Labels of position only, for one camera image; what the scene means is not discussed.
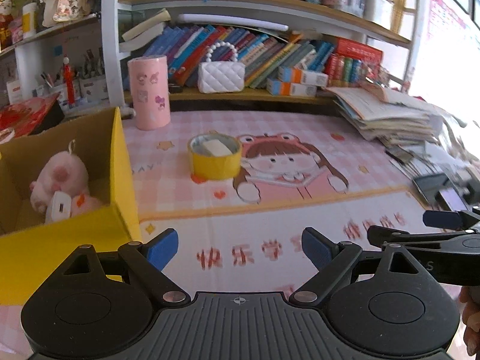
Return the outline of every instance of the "pearl handle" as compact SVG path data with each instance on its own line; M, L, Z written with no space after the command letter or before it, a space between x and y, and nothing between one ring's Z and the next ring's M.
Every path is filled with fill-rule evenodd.
M219 47L227 46L233 51L232 55L232 62L237 62L238 61L238 56L239 52L235 48L234 45L232 45L230 42L217 42L215 44L212 44L210 48L207 50L207 59L205 60L206 62L212 62L212 54L213 51L217 50Z

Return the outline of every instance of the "metal screw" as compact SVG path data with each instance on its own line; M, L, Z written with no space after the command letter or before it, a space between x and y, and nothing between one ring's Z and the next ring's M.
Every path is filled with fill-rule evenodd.
M312 303L317 300L317 294L311 291L299 291L293 296L293 298L300 303Z
M186 299L186 295L181 291L169 291L163 294L163 300L168 303L179 303Z

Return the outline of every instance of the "pink plush toy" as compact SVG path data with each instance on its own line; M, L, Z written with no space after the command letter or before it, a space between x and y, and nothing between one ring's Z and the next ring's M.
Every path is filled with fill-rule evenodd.
M89 194L85 164L75 154L61 151L46 163L37 181L30 184L30 203L35 211L44 214L53 194L62 191L70 197Z
M85 214L103 207L103 203L87 194L80 194L71 200L70 217Z

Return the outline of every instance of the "yellow cardboard box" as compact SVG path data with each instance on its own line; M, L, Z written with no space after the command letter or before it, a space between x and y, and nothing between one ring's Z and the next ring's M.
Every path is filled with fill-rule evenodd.
M68 150L85 163L90 193L105 207L44 225L29 185L49 158ZM0 304L23 305L79 245L114 251L140 240L137 205L122 121L109 109L0 146Z

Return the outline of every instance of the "quilted bag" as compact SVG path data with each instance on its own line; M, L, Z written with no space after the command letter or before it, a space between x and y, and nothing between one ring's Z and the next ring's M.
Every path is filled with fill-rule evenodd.
M232 61L212 62L212 53L227 46L233 51ZM245 86L245 65L237 62L238 51L228 42L219 42L207 50L206 62L198 67L198 90L201 93L240 92Z

